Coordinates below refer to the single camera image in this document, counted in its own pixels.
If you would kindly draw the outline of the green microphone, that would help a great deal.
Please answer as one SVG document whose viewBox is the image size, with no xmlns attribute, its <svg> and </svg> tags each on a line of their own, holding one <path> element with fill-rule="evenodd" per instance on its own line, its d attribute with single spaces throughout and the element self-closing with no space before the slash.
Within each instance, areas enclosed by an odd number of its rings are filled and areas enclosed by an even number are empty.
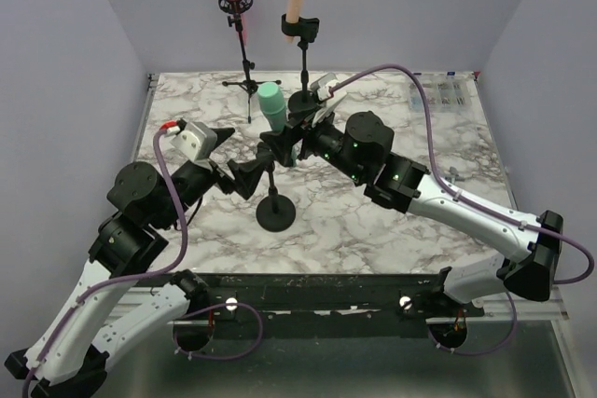
<svg viewBox="0 0 597 398">
<path fill-rule="evenodd" d="M 275 82 L 265 82 L 257 89 L 257 100 L 262 116 L 270 125 L 270 130 L 281 130 L 288 120 L 285 96 Z"/>
</svg>

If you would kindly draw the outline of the short round-base mic stand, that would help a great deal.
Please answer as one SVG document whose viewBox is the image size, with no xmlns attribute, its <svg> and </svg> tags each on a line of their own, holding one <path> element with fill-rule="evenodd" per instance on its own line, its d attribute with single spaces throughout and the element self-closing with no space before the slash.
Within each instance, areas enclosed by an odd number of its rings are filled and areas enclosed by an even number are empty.
<svg viewBox="0 0 597 398">
<path fill-rule="evenodd" d="M 280 195 L 278 192 L 274 180 L 274 157 L 265 143 L 257 145 L 257 158 L 263 161 L 269 181 L 268 196 L 257 205 L 257 222 L 269 232 L 282 232 L 289 229 L 295 221 L 295 205 L 288 197 Z"/>
</svg>

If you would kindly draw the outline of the tall round-base mic stand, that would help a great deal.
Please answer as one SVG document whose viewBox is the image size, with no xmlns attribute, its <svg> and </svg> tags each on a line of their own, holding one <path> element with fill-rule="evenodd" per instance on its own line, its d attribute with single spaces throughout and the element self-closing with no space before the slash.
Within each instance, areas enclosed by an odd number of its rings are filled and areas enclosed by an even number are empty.
<svg viewBox="0 0 597 398">
<path fill-rule="evenodd" d="M 309 89 L 309 71 L 307 67 L 307 51 L 319 31 L 320 21 L 318 18 L 298 18 L 298 23 L 289 24 L 285 21 L 285 14 L 281 19 L 281 30 L 286 37 L 298 37 L 298 47 L 301 49 L 302 67 L 300 71 L 300 90 L 294 92 L 288 99 L 287 110 L 304 110 L 314 107 L 317 104 L 317 97 Z"/>
</svg>

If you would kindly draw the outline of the tripod mic stand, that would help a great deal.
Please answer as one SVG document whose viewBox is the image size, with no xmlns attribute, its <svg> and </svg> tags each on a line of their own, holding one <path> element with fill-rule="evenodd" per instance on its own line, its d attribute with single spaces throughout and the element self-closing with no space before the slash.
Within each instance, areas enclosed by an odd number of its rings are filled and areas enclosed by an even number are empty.
<svg viewBox="0 0 597 398">
<path fill-rule="evenodd" d="M 235 34 L 238 37 L 239 44 L 241 47 L 241 54 L 242 54 L 242 65 L 243 65 L 243 73 L 244 73 L 244 80 L 243 81 L 223 81 L 222 85 L 224 87 L 229 86 L 237 86 L 241 88 L 243 91 L 246 92 L 247 95 L 247 123 L 252 123 L 252 113 L 251 113 L 251 99 L 257 93 L 257 89 L 261 84 L 264 84 L 264 81 L 256 81 L 251 76 L 251 71 L 255 69 L 255 64 L 248 60 L 246 54 L 246 44 L 243 43 L 242 31 L 243 27 L 241 24 L 241 14 L 244 14 L 253 6 L 253 0 L 239 0 L 239 1 L 229 1 L 229 0 L 218 0 L 218 7 L 219 9 L 227 14 L 228 25 L 235 31 Z"/>
</svg>

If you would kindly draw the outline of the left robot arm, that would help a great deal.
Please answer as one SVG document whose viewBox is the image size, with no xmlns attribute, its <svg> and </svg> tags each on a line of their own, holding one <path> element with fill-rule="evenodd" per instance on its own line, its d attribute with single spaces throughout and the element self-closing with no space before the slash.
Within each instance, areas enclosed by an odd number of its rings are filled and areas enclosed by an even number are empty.
<svg viewBox="0 0 597 398">
<path fill-rule="evenodd" d="M 178 266 L 187 253 L 187 209 L 212 187 L 248 199 L 241 166 L 228 176 L 210 158 L 233 128 L 171 121 L 153 138 L 156 165 L 137 161 L 118 173 L 107 198 L 117 211 L 104 221 L 73 292 L 50 327 L 6 369 L 24 397 L 91 397 L 121 358 L 166 323 L 211 319 L 220 309 L 208 284 Z"/>
</svg>

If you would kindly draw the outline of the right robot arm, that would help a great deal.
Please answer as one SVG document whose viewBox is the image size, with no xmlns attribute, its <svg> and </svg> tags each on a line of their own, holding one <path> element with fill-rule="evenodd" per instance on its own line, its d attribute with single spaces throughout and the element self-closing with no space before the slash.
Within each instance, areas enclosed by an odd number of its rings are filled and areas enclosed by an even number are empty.
<svg viewBox="0 0 597 398">
<path fill-rule="evenodd" d="M 393 153 L 393 131 L 370 111 L 351 115 L 344 130 L 333 119 L 291 120 L 260 138 L 284 166 L 294 144 L 300 144 L 301 158 L 326 160 L 384 209 L 432 219 L 497 251 L 468 266 L 442 269 L 439 286 L 429 293 L 435 313 L 448 316 L 478 297 L 503 292 L 536 302 L 549 299 L 561 252 L 560 215 L 520 213 L 441 185 L 424 165 Z"/>
</svg>

